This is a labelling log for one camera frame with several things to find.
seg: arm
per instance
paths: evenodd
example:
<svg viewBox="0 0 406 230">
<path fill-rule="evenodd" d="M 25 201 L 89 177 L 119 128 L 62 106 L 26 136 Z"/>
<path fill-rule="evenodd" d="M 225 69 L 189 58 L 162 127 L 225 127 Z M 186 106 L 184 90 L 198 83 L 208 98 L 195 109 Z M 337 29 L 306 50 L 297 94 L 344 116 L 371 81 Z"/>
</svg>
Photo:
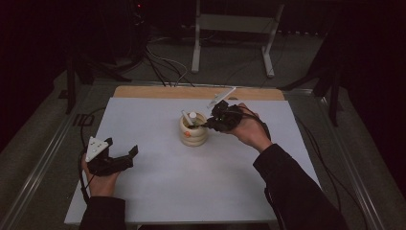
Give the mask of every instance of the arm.
<svg viewBox="0 0 406 230">
<path fill-rule="evenodd" d="M 245 104 L 240 106 L 243 112 L 252 114 Z M 243 118 L 235 129 L 227 133 L 260 153 L 254 167 L 265 180 L 272 207 L 276 213 L 279 211 L 288 230 L 348 229 L 342 215 L 319 186 L 288 153 L 272 143 L 258 121 Z"/>
<path fill-rule="evenodd" d="M 125 201 L 113 197 L 117 177 L 120 173 L 116 172 L 109 176 L 93 175 L 87 169 L 84 157 L 82 159 L 81 165 L 89 181 L 91 197 L 83 214 L 79 229 L 125 230 Z"/>
</svg>

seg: black sleeve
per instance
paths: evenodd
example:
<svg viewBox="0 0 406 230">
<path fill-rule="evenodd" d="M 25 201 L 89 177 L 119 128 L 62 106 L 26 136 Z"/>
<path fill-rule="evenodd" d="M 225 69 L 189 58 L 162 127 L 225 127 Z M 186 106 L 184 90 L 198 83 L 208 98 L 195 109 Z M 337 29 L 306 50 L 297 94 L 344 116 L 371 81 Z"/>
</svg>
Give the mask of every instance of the black sleeve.
<svg viewBox="0 0 406 230">
<path fill-rule="evenodd" d="M 348 229 L 320 187 L 278 145 L 261 153 L 254 167 L 265 180 L 272 207 L 279 210 L 287 230 Z"/>
<path fill-rule="evenodd" d="M 92 196 L 80 230 L 125 230 L 125 201 L 114 197 Z"/>
</svg>

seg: white stand leg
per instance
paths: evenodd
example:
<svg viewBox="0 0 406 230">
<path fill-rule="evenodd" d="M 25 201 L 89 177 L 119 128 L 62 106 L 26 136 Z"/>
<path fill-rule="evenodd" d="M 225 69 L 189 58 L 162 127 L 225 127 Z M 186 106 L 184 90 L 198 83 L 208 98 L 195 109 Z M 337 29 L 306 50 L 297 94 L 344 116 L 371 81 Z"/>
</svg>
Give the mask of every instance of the white stand leg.
<svg viewBox="0 0 406 230">
<path fill-rule="evenodd" d="M 200 64 L 200 0 L 196 0 L 196 27 L 194 33 L 192 73 L 197 73 Z"/>
<path fill-rule="evenodd" d="M 282 11 L 284 5 L 279 5 L 277 14 L 275 15 L 274 22 L 272 23 L 272 28 L 269 32 L 269 40 L 266 46 L 262 47 L 262 56 L 263 56 L 263 63 L 265 65 L 266 70 L 266 77 L 267 78 L 274 78 L 274 67 L 272 66 L 271 57 L 269 56 L 269 52 L 271 51 L 272 43 L 274 42 L 275 35 L 277 34 L 278 25 L 281 19 Z"/>
</svg>

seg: floor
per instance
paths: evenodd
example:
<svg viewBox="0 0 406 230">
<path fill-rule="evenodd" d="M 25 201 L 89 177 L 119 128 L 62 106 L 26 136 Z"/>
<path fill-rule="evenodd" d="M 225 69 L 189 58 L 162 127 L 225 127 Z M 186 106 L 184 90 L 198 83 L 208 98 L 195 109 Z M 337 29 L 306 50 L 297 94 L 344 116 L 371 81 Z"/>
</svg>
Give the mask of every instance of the floor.
<svg viewBox="0 0 406 230">
<path fill-rule="evenodd" d="M 277 34 L 271 49 L 275 78 L 269 79 L 259 50 L 262 41 L 256 36 L 241 40 L 232 37 L 202 40 L 200 71 L 197 74 L 190 73 L 191 38 L 173 40 L 156 36 L 147 47 L 151 59 L 165 64 L 162 62 L 164 58 L 180 72 L 178 74 L 171 67 L 155 64 L 167 86 L 193 84 L 275 88 L 303 77 L 323 42 L 315 36 Z M 78 119 L 106 106 L 117 85 L 162 85 L 146 58 L 136 68 L 122 73 L 132 82 L 111 80 L 97 70 L 94 73 L 96 80 L 92 85 L 82 85 L 77 81 L 78 102 L 69 115 L 65 114 L 66 100 L 58 98 L 61 90 L 66 89 L 66 73 L 56 78 L 54 92 L 0 154 L 1 229 L 78 229 L 63 221 L 78 183 L 76 163 L 82 149 L 80 133 L 83 132 L 85 137 L 96 133 L 102 111 L 95 113 L 93 124 L 82 130 Z M 346 90 L 340 89 L 339 126 L 334 127 L 327 117 L 328 95 L 326 98 L 313 97 L 311 88 L 314 83 L 311 81 L 284 92 L 284 96 L 304 124 L 298 123 L 298 126 L 327 197 L 337 207 L 341 206 L 350 229 L 406 229 L 405 200 L 352 107 Z M 322 158 L 312 147 L 306 128 L 317 141 Z M 333 179 L 331 183 L 322 160 L 338 180 Z M 150 228 L 278 229 L 278 226 L 221 224 Z"/>
</svg>

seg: table surface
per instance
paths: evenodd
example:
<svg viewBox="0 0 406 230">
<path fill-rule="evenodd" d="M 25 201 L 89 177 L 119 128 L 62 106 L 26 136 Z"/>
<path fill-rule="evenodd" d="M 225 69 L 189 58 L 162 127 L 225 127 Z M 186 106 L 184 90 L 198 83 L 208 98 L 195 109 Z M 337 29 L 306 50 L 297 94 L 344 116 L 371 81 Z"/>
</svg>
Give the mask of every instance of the table surface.
<svg viewBox="0 0 406 230">
<path fill-rule="evenodd" d="M 208 141 L 197 148 L 186 147 L 179 141 L 177 121 L 181 109 L 206 108 L 214 94 L 225 89 L 117 88 L 104 112 L 97 138 L 113 138 L 112 157 L 125 154 L 134 144 L 139 145 L 134 167 L 120 175 L 116 188 L 116 196 L 126 200 L 127 222 L 220 223 L 275 219 L 263 195 L 264 182 L 252 166 L 258 157 L 254 149 L 232 135 L 213 130 Z M 290 105 L 280 90 L 238 88 L 229 97 L 243 100 L 230 100 L 230 104 L 244 102 L 261 114 L 273 140 L 283 145 L 318 182 Z M 204 113 L 210 116 L 209 109 Z M 65 222 L 78 224 L 84 210 L 77 187 Z"/>
<path fill-rule="evenodd" d="M 227 90 L 224 87 L 163 87 L 131 86 L 117 87 L 114 98 L 162 98 L 162 99 L 212 99 L 215 94 Z M 228 98 L 239 100 L 283 101 L 279 89 L 237 88 Z"/>
</svg>

